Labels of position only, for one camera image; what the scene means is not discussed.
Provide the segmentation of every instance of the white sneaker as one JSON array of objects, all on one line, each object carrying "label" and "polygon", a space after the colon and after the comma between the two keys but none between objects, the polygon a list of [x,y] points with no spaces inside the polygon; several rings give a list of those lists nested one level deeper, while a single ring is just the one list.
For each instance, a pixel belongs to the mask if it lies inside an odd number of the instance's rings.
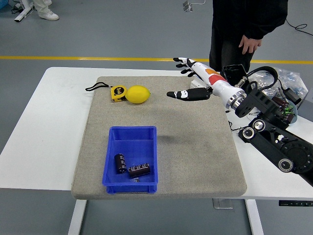
[{"label": "white sneaker", "polygon": [[52,11],[49,11],[45,14],[38,14],[38,15],[40,18],[43,18],[49,21],[56,21],[60,18],[57,14],[54,14]]},{"label": "white sneaker", "polygon": [[47,6],[50,6],[50,5],[52,4],[52,1],[51,1],[51,0],[44,0],[44,2],[45,2],[45,4],[46,4]]}]

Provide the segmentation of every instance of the yellow floor stripe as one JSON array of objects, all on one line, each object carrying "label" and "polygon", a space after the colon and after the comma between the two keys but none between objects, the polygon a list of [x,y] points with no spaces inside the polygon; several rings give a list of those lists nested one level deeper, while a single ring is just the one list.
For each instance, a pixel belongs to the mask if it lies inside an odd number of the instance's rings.
[{"label": "yellow floor stripe", "polygon": [[[173,58],[147,58],[147,57],[77,57],[77,56],[0,56],[0,60],[85,60],[85,61],[154,61],[173,62]],[[194,60],[209,62],[209,59]],[[302,64],[313,65],[313,61],[306,60],[252,60],[255,64]]]}]

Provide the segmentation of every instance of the human hand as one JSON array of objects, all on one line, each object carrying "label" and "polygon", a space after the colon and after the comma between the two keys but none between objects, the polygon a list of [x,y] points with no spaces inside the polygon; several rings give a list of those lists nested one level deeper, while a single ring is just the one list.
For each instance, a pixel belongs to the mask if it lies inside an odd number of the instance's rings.
[{"label": "human hand", "polygon": [[248,51],[249,53],[253,53],[256,51],[258,47],[260,47],[262,44],[262,39],[252,39],[247,38],[245,35],[242,37],[239,47],[244,46],[243,48],[243,55]]}]

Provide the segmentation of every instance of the yellow tape measure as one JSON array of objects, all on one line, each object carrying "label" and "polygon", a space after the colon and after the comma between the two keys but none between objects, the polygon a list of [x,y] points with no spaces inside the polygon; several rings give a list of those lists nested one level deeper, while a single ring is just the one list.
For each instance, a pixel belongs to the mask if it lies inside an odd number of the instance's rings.
[{"label": "yellow tape measure", "polygon": [[111,88],[111,98],[114,102],[125,100],[127,88],[123,85],[114,86]]}]

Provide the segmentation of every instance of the blue plastic bin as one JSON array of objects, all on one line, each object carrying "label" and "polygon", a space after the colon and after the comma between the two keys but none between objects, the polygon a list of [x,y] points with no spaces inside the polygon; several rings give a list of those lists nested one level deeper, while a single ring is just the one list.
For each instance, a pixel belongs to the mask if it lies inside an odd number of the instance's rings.
[{"label": "blue plastic bin", "polygon": [[8,4],[8,0],[0,0],[0,9]]},{"label": "blue plastic bin", "polygon": [[[127,169],[149,163],[150,174],[131,179],[128,171],[118,174],[114,156],[123,154]],[[157,128],[155,126],[113,126],[109,141],[102,184],[107,193],[155,193],[157,191]]]}]

